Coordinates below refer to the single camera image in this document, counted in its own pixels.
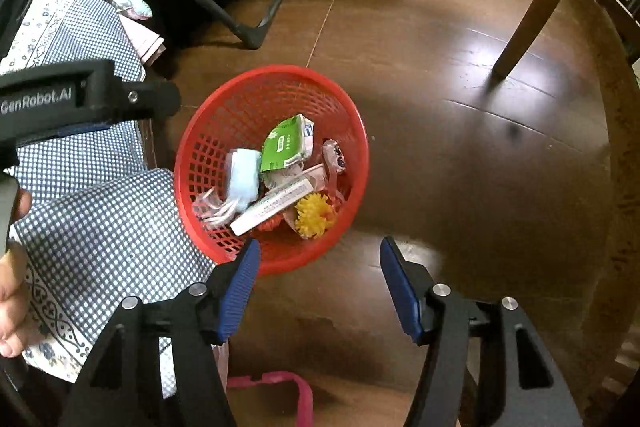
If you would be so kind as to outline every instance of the metal screw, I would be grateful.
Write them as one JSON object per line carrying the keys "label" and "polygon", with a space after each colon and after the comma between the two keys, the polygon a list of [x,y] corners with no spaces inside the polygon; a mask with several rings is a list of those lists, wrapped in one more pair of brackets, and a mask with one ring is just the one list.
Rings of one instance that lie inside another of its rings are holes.
{"label": "metal screw", "polygon": [[204,295],[206,291],[207,287],[201,282],[196,282],[189,286],[189,293],[194,297],[200,297],[201,295]]}
{"label": "metal screw", "polygon": [[502,305],[508,310],[514,310],[518,307],[518,301],[513,297],[505,297],[502,299]]}
{"label": "metal screw", "polygon": [[122,307],[126,310],[132,310],[138,305],[137,297],[126,297],[124,301],[122,301]]}
{"label": "metal screw", "polygon": [[440,297],[446,297],[451,293],[451,288],[446,284],[438,283],[433,285],[433,292]]}

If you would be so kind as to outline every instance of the trash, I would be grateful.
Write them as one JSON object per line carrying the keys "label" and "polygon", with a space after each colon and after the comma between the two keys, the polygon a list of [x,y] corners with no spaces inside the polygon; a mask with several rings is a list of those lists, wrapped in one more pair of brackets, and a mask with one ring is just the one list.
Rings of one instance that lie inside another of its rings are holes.
{"label": "trash", "polygon": [[[322,195],[327,195],[328,196],[328,190],[329,189],[327,187],[325,190],[319,191],[319,193],[322,194]],[[343,206],[343,204],[345,202],[345,199],[344,199],[344,196],[341,194],[340,190],[336,191],[336,195],[335,196],[336,196],[335,200],[331,201],[330,204],[333,207],[333,209],[335,211],[335,214],[337,215],[340,212],[340,209]],[[291,206],[289,206],[288,208],[283,210],[282,214],[284,216],[284,221],[289,225],[291,230],[294,230],[296,233],[298,233],[298,235],[300,235],[300,232],[296,228],[296,220],[298,219],[298,211],[296,210],[295,204],[292,204]],[[306,236],[300,235],[300,237],[302,237],[302,239],[308,239],[308,237],[306,237]]]}
{"label": "trash", "polygon": [[242,235],[313,191],[313,185],[304,176],[282,187],[274,188],[257,203],[252,204],[244,214],[236,218],[231,223],[231,230],[236,235]]}
{"label": "trash", "polygon": [[226,199],[238,200],[239,214],[258,199],[259,169],[259,151],[231,149],[226,155]]}
{"label": "trash", "polygon": [[335,171],[342,174],[347,170],[347,164],[344,161],[344,155],[340,150],[340,146],[336,140],[324,140],[322,144],[322,156],[327,166],[335,166]]}
{"label": "trash", "polygon": [[277,169],[274,171],[267,171],[262,173],[262,182],[267,190],[276,188],[279,185],[284,185],[292,178],[296,178],[302,174],[305,166],[302,162],[296,163],[286,169]]}
{"label": "trash", "polygon": [[218,229],[229,222],[236,215],[239,200],[222,201],[216,193],[216,188],[210,188],[207,192],[198,195],[191,208],[193,213],[204,224],[207,230]]}
{"label": "trash", "polygon": [[280,122],[262,146],[260,172],[286,169],[308,159],[314,148],[314,123],[297,114]]}
{"label": "trash", "polygon": [[330,229],[337,219],[337,214],[327,196],[314,192],[302,198],[296,204],[298,218],[296,231],[303,239],[320,237]]}
{"label": "trash", "polygon": [[271,232],[271,230],[274,230],[280,223],[283,222],[283,220],[284,214],[280,212],[275,216],[271,216],[266,221],[261,222],[260,225],[255,228],[260,230],[261,232]]}
{"label": "trash", "polygon": [[322,164],[301,172],[284,185],[273,188],[261,200],[252,204],[244,214],[231,223],[231,230],[236,235],[242,235],[271,216],[282,212],[307,194],[324,190],[326,182],[326,172]]}
{"label": "trash", "polygon": [[336,140],[324,140],[322,144],[322,156],[324,157],[326,168],[329,171],[329,198],[332,203],[335,203],[338,191],[338,174],[342,174],[347,170],[347,164],[344,161],[344,155]]}
{"label": "trash", "polygon": [[258,199],[258,166],[260,152],[251,149],[231,149],[226,155],[226,201],[215,187],[196,197],[191,205],[194,214],[207,230],[228,225],[238,213]]}

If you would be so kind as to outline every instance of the checkered fabric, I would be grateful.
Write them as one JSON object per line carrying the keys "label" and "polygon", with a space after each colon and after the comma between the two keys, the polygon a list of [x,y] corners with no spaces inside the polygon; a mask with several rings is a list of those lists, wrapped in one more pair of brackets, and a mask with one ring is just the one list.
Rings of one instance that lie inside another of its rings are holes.
{"label": "checkered fabric", "polygon": [[[34,0],[0,72],[70,60],[110,58],[124,81],[144,68],[113,7],[103,0]],[[34,205],[146,169],[132,122],[18,150],[14,175]]]}
{"label": "checkered fabric", "polygon": [[[30,282],[38,321],[79,365],[90,350],[81,339],[95,343],[126,296],[173,298],[214,266],[184,231],[172,174],[162,169],[41,204],[15,230],[37,274]],[[165,396],[175,392],[169,345],[161,341]]]}
{"label": "checkered fabric", "polygon": [[43,64],[111,58],[115,74],[125,81],[144,77],[140,58],[117,13],[103,0],[75,0],[51,43]]}
{"label": "checkered fabric", "polygon": [[14,175],[34,206],[146,170],[134,122],[22,147],[18,156]]}

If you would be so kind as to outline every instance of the yellow flower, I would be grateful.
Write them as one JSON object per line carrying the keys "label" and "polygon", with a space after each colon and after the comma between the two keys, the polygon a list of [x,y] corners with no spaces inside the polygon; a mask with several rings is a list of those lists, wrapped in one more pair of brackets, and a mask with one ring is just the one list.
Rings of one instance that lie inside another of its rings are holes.
{"label": "yellow flower", "polygon": [[298,219],[296,230],[305,239],[320,237],[335,224],[334,208],[328,203],[328,198],[313,192],[296,203]]}

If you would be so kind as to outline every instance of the folding chair leg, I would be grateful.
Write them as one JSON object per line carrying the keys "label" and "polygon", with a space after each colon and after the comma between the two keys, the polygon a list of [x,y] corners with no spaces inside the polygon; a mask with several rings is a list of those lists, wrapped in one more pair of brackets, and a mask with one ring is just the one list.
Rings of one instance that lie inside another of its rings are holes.
{"label": "folding chair leg", "polygon": [[257,50],[269,31],[273,17],[283,0],[273,0],[267,13],[257,26],[247,26],[241,22],[236,22],[231,15],[223,10],[214,0],[194,0],[209,13],[220,19],[233,34],[238,37],[250,50]]}

